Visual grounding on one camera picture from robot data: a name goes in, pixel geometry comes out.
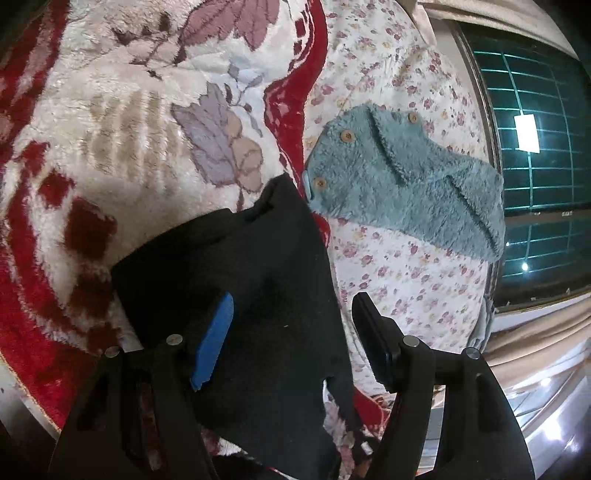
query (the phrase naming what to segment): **purple leaf print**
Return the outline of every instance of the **purple leaf print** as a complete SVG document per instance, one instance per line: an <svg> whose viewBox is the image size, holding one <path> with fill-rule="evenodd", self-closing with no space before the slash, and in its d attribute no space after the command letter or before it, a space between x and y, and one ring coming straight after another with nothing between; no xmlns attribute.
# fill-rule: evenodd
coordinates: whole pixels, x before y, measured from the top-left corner
<svg viewBox="0 0 591 480"><path fill-rule="evenodd" d="M279 0L205 0L187 18L179 42L185 46L205 43L217 37L225 40L230 32L244 38L254 51L267 36L267 26L275 24Z"/></svg>
<svg viewBox="0 0 591 480"><path fill-rule="evenodd" d="M238 184L248 192L262 188L261 147L242 135L242 122L220 88L207 83L199 104L172 104L171 113L193 144L191 156L203 178L216 186Z"/></svg>

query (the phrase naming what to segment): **pink floral pattern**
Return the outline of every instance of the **pink floral pattern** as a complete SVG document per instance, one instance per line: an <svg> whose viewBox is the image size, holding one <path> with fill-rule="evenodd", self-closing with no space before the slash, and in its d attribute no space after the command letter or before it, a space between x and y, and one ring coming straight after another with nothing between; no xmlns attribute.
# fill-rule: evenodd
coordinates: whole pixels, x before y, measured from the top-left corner
<svg viewBox="0 0 591 480"><path fill-rule="evenodd" d="M480 310L488 263L384 228L329 220L329 254L356 385L381 394L351 318L356 293L366 291L380 313L405 335L431 348L459 352Z"/></svg>
<svg viewBox="0 0 591 480"><path fill-rule="evenodd" d="M487 161L482 121L454 67L427 47L394 1L323 0L329 32L324 69L306 105L304 150L327 122L372 102L415 110L425 133L444 148ZM367 291L384 315L432 348L461 351L480 309L488 264L402 232L330 220L329 254L358 388L382 394L351 319L351 301Z"/></svg>

